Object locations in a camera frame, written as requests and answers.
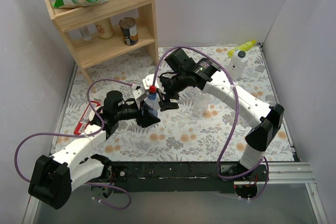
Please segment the clear bottle on shelf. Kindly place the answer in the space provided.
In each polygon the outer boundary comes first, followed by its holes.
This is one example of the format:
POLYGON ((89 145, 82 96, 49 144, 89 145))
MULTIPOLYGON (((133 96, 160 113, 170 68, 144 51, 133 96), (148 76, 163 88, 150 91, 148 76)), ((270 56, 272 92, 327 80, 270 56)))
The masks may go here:
POLYGON ((79 31, 80 31, 80 34, 81 34, 84 41, 90 41, 91 40, 91 34, 90 34, 87 26, 80 27, 79 31))

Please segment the floral table mat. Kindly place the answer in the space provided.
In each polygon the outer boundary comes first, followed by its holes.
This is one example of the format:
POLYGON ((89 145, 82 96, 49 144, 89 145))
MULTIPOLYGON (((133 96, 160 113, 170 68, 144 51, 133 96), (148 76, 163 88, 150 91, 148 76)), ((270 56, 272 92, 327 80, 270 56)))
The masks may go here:
MULTIPOLYGON (((199 47, 198 50, 211 56, 227 67, 229 58, 226 51, 231 47, 199 47)), ((238 84, 260 101, 275 105, 276 96, 266 70, 259 46, 247 51, 249 58, 238 84)), ((92 80, 111 78, 127 83, 140 83, 142 78, 155 71, 155 66, 145 49, 137 49, 128 54, 91 67, 92 80)), ((60 133, 73 134, 87 107, 88 84, 77 70, 72 81, 67 108, 60 133)), ((124 99, 132 97, 127 86, 115 82, 100 82, 96 93, 90 97, 103 101, 107 92, 120 90, 124 99)), ((204 112, 194 112, 193 104, 197 89, 188 88, 180 93, 178 110, 160 113, 160 123, 145 129, 137 126, 135 120, 119 122, 117 131, 92 152, 108 157, 112 161, 216 161, 230 133, 235 112, 219 99, 210 96, 208 108, 204 112)), ((234 135, 223 161, 238 161, 246 147, 245 136, 249 125, 239 116, 234 135)), ((268 161, 294 161, 286 128, 282 125, 277 136, 268 146, 265 156, 268 161)))

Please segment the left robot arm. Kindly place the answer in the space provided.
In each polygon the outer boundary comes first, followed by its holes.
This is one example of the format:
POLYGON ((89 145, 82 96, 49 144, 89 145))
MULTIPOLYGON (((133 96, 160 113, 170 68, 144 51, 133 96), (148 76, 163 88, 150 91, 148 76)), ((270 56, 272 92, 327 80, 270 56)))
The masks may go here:
POLYGON ((149 92, 138 89, 133 94, 134 98, 124 100, 120 91, 108 92, 103 105, 91 113, 88 126, 77 139, 36 161, 28 193, 59 209, 71 193, 86 182, 112 185, 116 178, 112 161, 91 152, 117 130, 119 121, 134 119, 142 128, 160 122, 154 88, 149 92))

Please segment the wooden shelf unit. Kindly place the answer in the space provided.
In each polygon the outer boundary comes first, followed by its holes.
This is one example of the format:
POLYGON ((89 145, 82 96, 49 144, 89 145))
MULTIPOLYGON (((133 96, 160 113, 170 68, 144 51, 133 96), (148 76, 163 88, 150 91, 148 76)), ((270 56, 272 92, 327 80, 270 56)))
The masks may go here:
POLYGON ((88 84, 92 84, 88 68, 141 47, 145 47, 153 63, 158 64, 155 0, 109 0, 100 5, 74 9, 54 8, 50 0, 44 1, 52 23, 88 84), (131 46, 124 43, 119 24, 113 26, 111 18, 135 9, 139 15, 135 20, 139 40, 131 46), (70 31, 91 24, 97 31, 89 41, 70 38, 70 31))

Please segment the white bottle black cap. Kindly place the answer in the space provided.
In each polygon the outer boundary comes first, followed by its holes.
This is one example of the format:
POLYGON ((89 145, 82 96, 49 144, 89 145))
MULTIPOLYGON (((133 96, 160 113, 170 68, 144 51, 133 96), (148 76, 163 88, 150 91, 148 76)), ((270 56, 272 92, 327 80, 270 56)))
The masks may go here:
POLYGON ((241 50, 233 53, 227 71, 234 81, 241 77, 245 67, 247 66, 247 62, 248 57, 244 51, 241 50))

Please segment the small blue-label water bottle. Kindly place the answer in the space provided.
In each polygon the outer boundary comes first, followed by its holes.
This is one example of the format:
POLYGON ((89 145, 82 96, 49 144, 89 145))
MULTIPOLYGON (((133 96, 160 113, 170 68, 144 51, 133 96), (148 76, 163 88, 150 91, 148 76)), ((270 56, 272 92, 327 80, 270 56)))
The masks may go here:
POLYGON ((158 117, 158 113, 160 111, 159 100, 160 99, 157 94, 156 94, 156 97, 151 97, 148 94, 148 97, 145 101, 145 103, 150 107, 149 112, 156 117, 158 117))

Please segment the red snack box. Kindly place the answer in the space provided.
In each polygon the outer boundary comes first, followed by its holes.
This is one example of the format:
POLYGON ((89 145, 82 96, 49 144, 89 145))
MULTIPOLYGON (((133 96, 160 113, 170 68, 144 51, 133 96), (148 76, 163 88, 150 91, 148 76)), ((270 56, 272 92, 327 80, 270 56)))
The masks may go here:
POLYGON ((75 130, 73 132, 74 135, 80 135, 85 131, 90 122, 89 116, 91 112, 92 112, 91 106, 87 105, 86 109, 84 110, 84 113, 82 114, 79 122, 77 123, 77 126, 75 127, 75 130))

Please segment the toilet paper roll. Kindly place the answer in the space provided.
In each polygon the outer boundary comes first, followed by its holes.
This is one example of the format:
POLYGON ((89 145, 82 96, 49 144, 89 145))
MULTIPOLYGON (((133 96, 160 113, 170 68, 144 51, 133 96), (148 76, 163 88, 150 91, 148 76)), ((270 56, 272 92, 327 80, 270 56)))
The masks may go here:
POLYGON ((96 115, 96 110, 95 109, 91 109, 91 111, 89 113, 89 121, 90 122, 94 119, 95 115, 96 115))

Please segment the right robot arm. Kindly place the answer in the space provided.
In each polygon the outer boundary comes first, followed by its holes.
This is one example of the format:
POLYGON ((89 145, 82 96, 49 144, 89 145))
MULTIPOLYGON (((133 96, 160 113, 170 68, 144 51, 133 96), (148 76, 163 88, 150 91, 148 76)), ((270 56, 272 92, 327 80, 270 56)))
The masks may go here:
POLYGON ((168 49, 160 58, 160 62, 166 61, 170 68, 176 72, 176 77, 170 81, 163 81, 166 93, 178 93, 187 87, 197 87, 201 91, 220 99, 235 111, 232 129, 228 139, 216 162, 216 173, 220 179, 251 180, 257 174, 257 167, 265 162, 264 152, 281 128, 284 115, 284 107, 279 103, 271 106, 258 100, 256 97, 241 88, 234 82, 227 70, 215 59, 207 54, 190 48, 202 55, 202 60, 195 63, 185 53, 185 46, 175 46, 168 49), (251 127, 245 137, 247 146, 238 161, 238 169, 235 175, 224 176, 221 174, 221 159, 226 151, 238 118, 242 117, 251 127))

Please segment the yellow squeeze bottle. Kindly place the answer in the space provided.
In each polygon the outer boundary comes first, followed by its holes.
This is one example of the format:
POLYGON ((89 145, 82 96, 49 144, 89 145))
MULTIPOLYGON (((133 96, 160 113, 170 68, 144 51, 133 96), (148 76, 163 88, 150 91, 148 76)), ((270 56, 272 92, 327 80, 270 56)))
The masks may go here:
POLYGON ((249 49, 251 49, 255 44, 256 44, 256 40, 251 40, 251 41, 248 41, 244 44, 241 44, 231 50, 229 50, 227 52, 227 55, 231 58, 233 56, 233 54, 237 51, 248 51, 249 49))

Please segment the tin can with label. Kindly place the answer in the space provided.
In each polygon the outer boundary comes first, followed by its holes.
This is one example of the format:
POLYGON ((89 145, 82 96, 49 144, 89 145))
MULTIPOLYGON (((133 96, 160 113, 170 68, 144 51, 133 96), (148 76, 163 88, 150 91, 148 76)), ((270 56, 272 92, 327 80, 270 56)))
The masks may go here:
POLYGON ((128 46, 138 43, 137 25, 134 18, 126 17, 119 22, 119 26, 123 35, 123 41, 128 46))

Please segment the beige cup on shelf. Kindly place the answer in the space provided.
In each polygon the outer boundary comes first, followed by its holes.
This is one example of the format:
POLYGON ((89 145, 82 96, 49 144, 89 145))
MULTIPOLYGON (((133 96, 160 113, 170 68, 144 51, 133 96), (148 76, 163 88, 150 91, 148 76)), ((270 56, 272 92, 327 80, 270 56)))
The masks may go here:
POLYGON ((114 35, 113 26, 110 18, 95 22, 98 35, 102 39, 108 39, 114 35))

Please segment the clear bottle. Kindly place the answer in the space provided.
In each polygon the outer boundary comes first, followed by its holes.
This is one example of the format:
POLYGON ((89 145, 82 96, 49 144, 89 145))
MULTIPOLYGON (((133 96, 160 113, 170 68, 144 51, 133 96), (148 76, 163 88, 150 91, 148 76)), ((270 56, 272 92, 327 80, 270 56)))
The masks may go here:
POLYGON ((193 104, 193 114, 195 116, 199 116, 206 112, 208 109, 209 101, 210 95, 208 93, 196 90, 193 104))
POLYGON ((91 40, 91 34, 90 34, 87 26, 80 27, 79 31, 80 31, 80 34, 81 34, 84 41, 90 41, 91 40))

